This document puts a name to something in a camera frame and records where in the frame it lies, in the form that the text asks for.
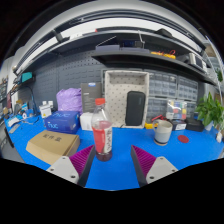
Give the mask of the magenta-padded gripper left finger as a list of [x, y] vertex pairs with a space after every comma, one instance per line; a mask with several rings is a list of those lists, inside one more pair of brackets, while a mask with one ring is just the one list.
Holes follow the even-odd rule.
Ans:
[[95, 157], [95, 146], [88, 146], [74, 155], [62, 156], [47, 171], [81, 187], [86, 185]]

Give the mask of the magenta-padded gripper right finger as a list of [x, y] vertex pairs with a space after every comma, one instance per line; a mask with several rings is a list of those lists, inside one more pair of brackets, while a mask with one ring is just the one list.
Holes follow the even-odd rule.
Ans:
[[134, 145], [131, 146], [131, 157], [140, 187], [178, 171], [164, 156], [155, 157]]

